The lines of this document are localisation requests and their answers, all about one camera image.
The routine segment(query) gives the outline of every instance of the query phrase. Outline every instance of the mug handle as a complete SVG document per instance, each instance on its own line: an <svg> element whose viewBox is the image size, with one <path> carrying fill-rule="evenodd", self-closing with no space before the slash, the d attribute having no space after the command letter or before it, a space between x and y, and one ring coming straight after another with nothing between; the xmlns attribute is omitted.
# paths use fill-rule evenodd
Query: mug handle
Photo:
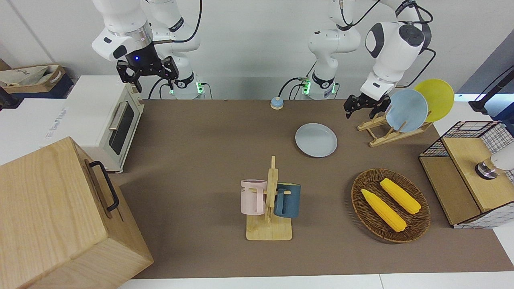
<svg viewBox="0 0 514 289"><path fill-rule="evenodd" d="M264 211L262 206L262 200L264 199L264 189L257 188L257 201L256 201L256 213Z"/></svg>
<svg viewBox="0 0 514 289"><path fill-rule="evenodd" d="M277 212L280 212L280 213L284 213L284 192L286 191L286 189L278 189L278 194L277 194L277 202L275 203L275 205L277 206Z"/></svg>

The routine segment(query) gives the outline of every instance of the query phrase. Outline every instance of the green indicator light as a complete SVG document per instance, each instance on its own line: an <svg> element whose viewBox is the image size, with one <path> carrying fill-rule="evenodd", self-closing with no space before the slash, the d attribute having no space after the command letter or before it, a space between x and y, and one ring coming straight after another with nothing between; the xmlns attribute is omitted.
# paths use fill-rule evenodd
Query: green indicator light
<svg viewBox="0 0 514 289"><path fill-rule="evenodd" d="M308 95L310 92L310 81L307 80L307 83L304 85L303 94Z"/></svg>
<svg viewBox="0 0 514 289"><path fill-rule="evenodd" d="M201 85L198 81L196 82L196 90L198 91L198 94L204 93L204 86Z"/></svg>

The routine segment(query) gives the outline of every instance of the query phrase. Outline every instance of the wooden mug tree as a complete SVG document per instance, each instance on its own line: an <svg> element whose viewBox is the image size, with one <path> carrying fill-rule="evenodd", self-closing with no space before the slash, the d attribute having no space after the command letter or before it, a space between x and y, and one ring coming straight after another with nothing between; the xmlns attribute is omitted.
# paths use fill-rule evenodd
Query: wooden mug tree
<svg viewBox="0 0 514 289"><path fill-rule="evenodd" d="M275 156L271 156L271 168L268 169L268 187L266 195L266 210L262 215L246 215L246 239L249 241L288 241L292 239L290 218L282 218L273 213L279 170L275 168Z"/></svg>

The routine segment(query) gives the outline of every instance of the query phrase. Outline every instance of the oven door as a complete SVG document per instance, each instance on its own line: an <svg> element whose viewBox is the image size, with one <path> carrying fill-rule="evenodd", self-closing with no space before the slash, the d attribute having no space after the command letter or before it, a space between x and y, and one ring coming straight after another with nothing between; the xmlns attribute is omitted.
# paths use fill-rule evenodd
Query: oven door
<svg viewBox="0 0 514 289"><path fill-rule="evenodd" d="M129 92L125 90L125 96L121 98L108 127L108 138L104 145L106 153L111 159L116 160L119 166L109 168L109 170L122 169L139 117L140 112L134 100L130 97Z"/></svg>

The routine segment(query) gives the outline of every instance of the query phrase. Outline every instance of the mug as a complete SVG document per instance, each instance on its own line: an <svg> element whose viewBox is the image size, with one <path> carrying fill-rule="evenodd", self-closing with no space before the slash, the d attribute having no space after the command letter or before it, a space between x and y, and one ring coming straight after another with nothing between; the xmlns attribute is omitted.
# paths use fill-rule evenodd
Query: mug
<svg viewBox="0 0 514 289"><path fill-rule="evenodd" d="M300 212L300 189L302 186L290 183L278 183L273 213L283 218L296 218Z"/></svg>
<svg viewBox="0 0 514 289"><path fill-rule="evenodd" d="M266 211L264 191L268 182L262 179L244 179L241 181L241 213L245 215L262 215Z"/></svg>

